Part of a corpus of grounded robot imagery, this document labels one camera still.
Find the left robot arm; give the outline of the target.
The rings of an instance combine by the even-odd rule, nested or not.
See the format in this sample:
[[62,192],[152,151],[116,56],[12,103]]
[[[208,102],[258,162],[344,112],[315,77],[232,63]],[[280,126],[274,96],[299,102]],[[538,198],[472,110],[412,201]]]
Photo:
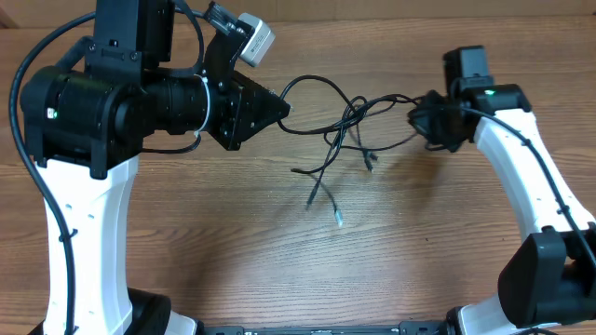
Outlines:
[[92,35],[9,96],[20,157],[45,200],[49,303],[38,334],[200,334],[168,297],[127,284],[129,199],[144,140],[210,134],[225,150],[289,114],[239,73],[275,40],[261,19],[217,3],[101,0]]

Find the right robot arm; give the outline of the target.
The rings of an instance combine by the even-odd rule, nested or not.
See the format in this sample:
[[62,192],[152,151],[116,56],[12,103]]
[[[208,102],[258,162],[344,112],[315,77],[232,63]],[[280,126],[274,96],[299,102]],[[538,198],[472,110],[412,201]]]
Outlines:
[[429,151],[473,143],[513,208],[521,246],[492,297],[453,308],[442,334],[549,334],[595,317],[595,218],[567,185],[520,86],[498,85],[482,46],[442,57],[446,95],[429,91],[408,122]]

